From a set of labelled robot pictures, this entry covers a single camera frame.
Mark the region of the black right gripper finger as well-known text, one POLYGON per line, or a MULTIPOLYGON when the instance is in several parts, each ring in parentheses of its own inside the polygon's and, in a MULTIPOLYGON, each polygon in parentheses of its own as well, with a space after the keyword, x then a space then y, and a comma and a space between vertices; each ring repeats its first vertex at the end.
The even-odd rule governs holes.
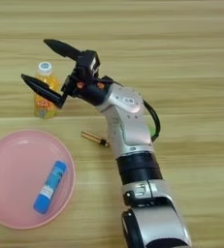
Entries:
POLYGON ((60 95, 56 91, 51 90, 46 83, 42 82, 41 80, 35 77, 22 74, 21 78, 36 94, 52 102, 59 109, 62 108, 67 98, 66 93, 60 95))
POLYGON ((77 61, 80 57, 82 57, 82 53, 78 49, 58 40, 44 39, 44 43, 54 52, 63 57, 68 57, 74 61, 77 61))

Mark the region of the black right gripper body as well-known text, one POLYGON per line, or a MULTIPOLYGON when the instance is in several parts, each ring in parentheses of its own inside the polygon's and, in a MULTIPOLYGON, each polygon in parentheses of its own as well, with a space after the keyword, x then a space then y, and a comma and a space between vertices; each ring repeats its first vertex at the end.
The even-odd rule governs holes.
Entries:
POLYGON ((93 106, 104 103, 113 80, 109 77, 80 77, 80 72, 74 69, 65 79, 61 91, 73 98, 80 98, 93 106))

